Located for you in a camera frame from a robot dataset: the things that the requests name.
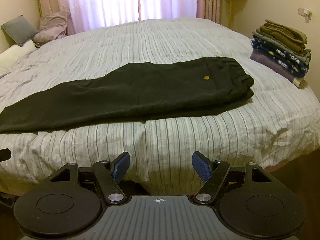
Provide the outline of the white pillow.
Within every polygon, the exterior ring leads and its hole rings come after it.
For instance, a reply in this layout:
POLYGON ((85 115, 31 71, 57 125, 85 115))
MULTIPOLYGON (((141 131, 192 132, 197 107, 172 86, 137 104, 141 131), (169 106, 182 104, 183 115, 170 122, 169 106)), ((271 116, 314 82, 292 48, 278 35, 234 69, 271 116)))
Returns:
POLYGON ((30 55, 36 50, 32 40, 27 41, 22 47, 15 44, 1 53, 1 77, 10 72, 12 67, 23 57, 30 55))

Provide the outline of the wall socket with plug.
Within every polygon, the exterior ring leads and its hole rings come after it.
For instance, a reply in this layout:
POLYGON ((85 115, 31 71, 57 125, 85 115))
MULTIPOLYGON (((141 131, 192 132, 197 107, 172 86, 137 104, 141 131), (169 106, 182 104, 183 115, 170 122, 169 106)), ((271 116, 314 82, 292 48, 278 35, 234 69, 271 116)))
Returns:
POLYGON ((312 18, 312 12, 309 9, 306 8, 298 8, 298 15, 303 16, 307 20, 310 20, 312 18))

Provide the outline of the pink crumpled blanket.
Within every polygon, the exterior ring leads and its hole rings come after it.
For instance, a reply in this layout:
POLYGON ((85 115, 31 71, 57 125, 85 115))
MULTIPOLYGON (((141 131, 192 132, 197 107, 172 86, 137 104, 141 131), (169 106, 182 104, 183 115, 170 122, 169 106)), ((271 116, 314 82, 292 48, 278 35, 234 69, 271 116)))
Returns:
POLYGON ((53 12, 40 19, 40 29, 32 38, 37 47, 67 35, 68 12, 53 12))

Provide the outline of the purple folded garment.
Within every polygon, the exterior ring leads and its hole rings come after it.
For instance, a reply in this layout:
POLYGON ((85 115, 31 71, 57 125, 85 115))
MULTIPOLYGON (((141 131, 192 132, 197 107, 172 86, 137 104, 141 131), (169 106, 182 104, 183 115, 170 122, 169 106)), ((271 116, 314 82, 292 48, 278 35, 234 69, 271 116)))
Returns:
POLYGON ((285 77, 297 88, 304 88, 306 85, 306 82, 303 78, 295 77, 290 71, 282 67, 279 63, 276 63, 272 59, 269 59, 267 56, 263 55, 255 49, 253 49, 250 55, 250 59, 267 66, 277 74, 280 74, 281 76, 285 77))

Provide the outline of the olive folded garment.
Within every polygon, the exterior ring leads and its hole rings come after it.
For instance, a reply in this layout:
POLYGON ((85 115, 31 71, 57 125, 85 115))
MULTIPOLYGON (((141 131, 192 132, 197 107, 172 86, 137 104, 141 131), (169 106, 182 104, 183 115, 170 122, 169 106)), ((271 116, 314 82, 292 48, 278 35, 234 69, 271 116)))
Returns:
POLYGON ((303 32, 271 20, 265 20, 265 23, 259 27, 259 30, 271 35, 296 53, 301 53, 306 48, 305 45, 308 42, 308 38, 303 32))

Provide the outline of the navy patterned folded garment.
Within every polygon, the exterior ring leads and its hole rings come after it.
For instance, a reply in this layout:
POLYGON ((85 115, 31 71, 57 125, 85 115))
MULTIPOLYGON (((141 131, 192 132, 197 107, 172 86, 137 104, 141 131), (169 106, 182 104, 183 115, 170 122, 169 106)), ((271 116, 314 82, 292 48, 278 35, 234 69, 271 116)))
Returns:
POLYGON ((295 55, 258 37, 251 39, 251 45, 254 50, 268 57, 298 78, 303 78, 309 71, 309 65, 300 61, 295 55))

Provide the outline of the striped grey bed cover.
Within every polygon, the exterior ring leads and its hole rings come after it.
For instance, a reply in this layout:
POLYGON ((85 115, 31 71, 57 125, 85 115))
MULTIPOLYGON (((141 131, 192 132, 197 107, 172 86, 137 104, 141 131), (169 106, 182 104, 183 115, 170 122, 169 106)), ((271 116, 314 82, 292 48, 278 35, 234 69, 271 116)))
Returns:
POLYGON ((233 166, 278 167, 319 148, 319 101, 250 59, 250 39, 210 20, 146 20, 94 29, 45 44, 1 75, 1 107, 62 82, 95 79, 129 62, 236 59, 254 79, 253 97, 219 115, 119 122, 68 131, 2 134, 1 191, 22 195, 69 162, 80 167, 129 152, 127 180, 154 194, 192 194, 201 186, 193 152, 233 166))

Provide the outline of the pink window curtain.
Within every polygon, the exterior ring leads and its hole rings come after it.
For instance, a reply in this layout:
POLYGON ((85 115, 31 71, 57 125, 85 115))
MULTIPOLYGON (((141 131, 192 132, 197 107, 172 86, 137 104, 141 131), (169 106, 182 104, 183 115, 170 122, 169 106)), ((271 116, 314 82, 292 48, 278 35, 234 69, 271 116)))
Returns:
POLYGON ((65 11, 67 34, 159 18, 220 21, 220 0, 39 0, 42 16, 65 11))

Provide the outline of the grey folded garment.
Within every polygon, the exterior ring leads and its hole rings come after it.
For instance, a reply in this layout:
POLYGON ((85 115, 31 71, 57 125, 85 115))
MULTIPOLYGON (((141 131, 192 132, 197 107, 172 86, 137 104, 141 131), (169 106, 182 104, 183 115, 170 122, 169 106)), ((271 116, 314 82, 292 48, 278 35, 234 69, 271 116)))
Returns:
POLYGON ((281 43, 280 41, 276 40, 274 37, 271 35, 264 35, 261 33, 258 33, 256 31, 252 32, 253 37, 258 37, 263 41, 266 41, 270 44, 275 45, 278 48, 281 48, 282 50, 287 51, 288 53, 294 55, 296 58, 298 58, 301 62, 304 64, 309 64, 311 61, 311 50, 310 49, 303 49, 301 52, 295 52, 285 44, 281 43))

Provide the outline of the grey pillow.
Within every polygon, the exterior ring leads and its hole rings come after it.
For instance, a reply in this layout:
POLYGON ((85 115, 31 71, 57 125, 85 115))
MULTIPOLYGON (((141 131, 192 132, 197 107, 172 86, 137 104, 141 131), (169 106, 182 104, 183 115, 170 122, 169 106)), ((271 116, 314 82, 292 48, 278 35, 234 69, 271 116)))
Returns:
POLYGON ((23 15, 4 23, 1 29, 20 47, 38 33, 23 15))

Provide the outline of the black pants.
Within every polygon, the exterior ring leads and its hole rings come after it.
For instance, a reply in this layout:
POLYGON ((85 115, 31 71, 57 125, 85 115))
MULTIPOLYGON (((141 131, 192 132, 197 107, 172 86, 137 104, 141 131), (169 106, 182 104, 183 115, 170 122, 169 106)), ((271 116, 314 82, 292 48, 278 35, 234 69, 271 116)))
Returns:
POLYGON ((1 132, 218 115, 250 99, 253 83, 230 57, 128 63, 103 77, 64 82, 5 107, 1 132))

